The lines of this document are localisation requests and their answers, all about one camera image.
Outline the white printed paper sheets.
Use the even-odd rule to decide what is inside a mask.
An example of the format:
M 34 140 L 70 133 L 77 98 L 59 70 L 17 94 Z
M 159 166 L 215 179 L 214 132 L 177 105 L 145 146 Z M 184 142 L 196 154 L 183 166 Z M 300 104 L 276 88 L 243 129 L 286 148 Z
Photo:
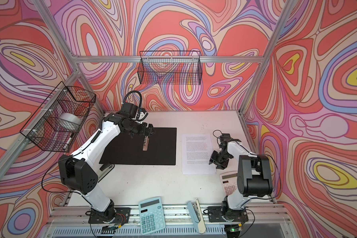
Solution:
M 210 134 L 183 134 L 182 173 L 184 175 L 215 175 L 214 165 L 209 164 L 213 146 Z

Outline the teal clip folder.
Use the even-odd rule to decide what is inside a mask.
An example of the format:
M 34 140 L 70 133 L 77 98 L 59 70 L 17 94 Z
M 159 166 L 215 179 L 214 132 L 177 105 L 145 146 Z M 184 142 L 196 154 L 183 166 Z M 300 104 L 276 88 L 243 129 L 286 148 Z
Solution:
M 105 148 L 101 165 L 176 165 L 177 129 L 155 128 L 151 136 L 120 134 Z

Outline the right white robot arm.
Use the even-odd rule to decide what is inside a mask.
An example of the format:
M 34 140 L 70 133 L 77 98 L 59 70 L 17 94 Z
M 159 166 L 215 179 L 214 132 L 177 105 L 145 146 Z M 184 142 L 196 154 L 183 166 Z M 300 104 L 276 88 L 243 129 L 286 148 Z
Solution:
M 241 210 L 251 200 L 264 200 L 273 192 L 270 159 L 266 155 L 258 155 L 245 149 L 239 140 L 224 140 L 220 143 L 220 151 L 214 151 L 209 164 L 216 169 L 226 169 L 229 160 L 238 162 L 237 188 L 226 196 L 225 202 L 229 210 Z

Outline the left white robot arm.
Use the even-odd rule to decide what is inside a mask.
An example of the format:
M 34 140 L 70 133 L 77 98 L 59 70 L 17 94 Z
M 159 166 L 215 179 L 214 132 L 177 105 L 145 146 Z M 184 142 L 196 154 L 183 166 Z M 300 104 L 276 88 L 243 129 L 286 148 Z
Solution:
M 117 212 L 114 202 L 98 185 L 95 165 L 105 148 L 120 134 L 151 136 L 154 132 L 152 124 L 137 122 L 121 114 L 107 115 L 102 127 L 88 141 L 71 155 L 60 157 L 58 165 L 61 183 L 77 192 L 91 205 L 91 216 L 98 216 L 104 223 L 112 222 Z

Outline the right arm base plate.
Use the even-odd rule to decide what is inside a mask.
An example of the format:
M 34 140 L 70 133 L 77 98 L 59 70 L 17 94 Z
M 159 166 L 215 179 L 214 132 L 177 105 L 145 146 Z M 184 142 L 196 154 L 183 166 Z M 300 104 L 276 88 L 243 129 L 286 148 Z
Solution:
M 247 211 L 232 210 L 222 206 L 208 206 L 204 210 L 204 214 L 208 215 L 209 222 L 239 222 L 244 224 L 249 221 Z

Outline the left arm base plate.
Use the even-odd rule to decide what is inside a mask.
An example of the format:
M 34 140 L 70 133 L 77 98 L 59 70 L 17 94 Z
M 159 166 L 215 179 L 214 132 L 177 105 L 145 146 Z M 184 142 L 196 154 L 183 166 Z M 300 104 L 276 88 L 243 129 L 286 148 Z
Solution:
M 130 207 L 115 207 L 110 208 L 106 212 L 98 212 L 94 209 L 85 212 L 89 216 L 89 224 L 119 224 L 124 225 L 128 223 L 130 218 Z

